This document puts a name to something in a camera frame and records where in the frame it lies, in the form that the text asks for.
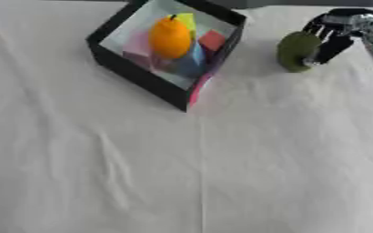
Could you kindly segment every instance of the toy block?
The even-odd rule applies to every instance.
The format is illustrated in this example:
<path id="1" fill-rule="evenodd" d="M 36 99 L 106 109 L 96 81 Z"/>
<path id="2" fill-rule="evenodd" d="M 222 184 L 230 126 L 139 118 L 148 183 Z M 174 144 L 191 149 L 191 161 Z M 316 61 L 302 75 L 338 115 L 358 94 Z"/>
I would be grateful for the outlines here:
<path id="1" fill-rule="evenodd" d="M 147 31 L 131 35 L 123 47 L 123 57 L 145 69 L 150 69 L 153 65 L 152 54 Z"/>
<path id="2" fill-rule="evenodd" d="M 197 25 L 195 24 L 194 14 L 192 13 L 180 13 L 176 15 L 176 19 L 185 24 L 191 33 L 191 38 L 195 39 L 197 34 Z"/>
<path id="3" fill-rule="evenodd" d="M 186 55 L 172 61 L 170 71 L 182 76 L 198 75 L 205 66 L 205 54 L 197 41 L 191 45 Z"/>
<path id="4" fill-rule="evenodd" d="M 210 60 L 219 48 L 225 43 L 224 36 L 214 30 L 210 30 L 199 38 L 199 44 L 205 51 L 207 59 Z"/>

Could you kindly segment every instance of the table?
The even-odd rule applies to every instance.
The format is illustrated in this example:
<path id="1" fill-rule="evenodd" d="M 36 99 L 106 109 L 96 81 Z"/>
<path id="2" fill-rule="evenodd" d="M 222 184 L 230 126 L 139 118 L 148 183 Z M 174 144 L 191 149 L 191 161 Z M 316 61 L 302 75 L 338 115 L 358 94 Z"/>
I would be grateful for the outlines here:
<path id="1" fill-rule="evenodd" d="M 0 232 L 373 232 L 373 61 L 289 74 L 276 44 L 325 7 L 247 15 L 187 114 L 96 65 L 123 3 L 0 3 Z"/>

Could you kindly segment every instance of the robotic arm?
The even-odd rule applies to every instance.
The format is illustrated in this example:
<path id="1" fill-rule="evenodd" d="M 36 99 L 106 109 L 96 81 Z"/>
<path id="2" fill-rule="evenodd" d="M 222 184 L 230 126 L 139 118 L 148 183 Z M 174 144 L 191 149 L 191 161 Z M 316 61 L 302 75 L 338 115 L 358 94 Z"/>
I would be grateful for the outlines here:
<path id="1" fill-rule="evenodd" d="M 361 38 L 373 56 L 373 10 L 339 8 L 311 20 L 278 45 L 278 60 L 292 72 L 323 65 Z"/>

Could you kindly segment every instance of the green fruit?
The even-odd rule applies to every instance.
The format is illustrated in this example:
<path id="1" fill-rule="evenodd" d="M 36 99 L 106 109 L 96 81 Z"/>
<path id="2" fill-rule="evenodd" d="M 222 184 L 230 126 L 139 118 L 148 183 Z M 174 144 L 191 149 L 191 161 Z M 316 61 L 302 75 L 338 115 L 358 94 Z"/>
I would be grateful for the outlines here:
<path id="1" fill-rule="evenodd" d="M 321 40 L 306 32 L 295 32 L 284 37 L 277 47 L 278 62 L 290 72 L 303 72 L 310 67 L 302 64 L 302 59 L 310 56 Z"/>

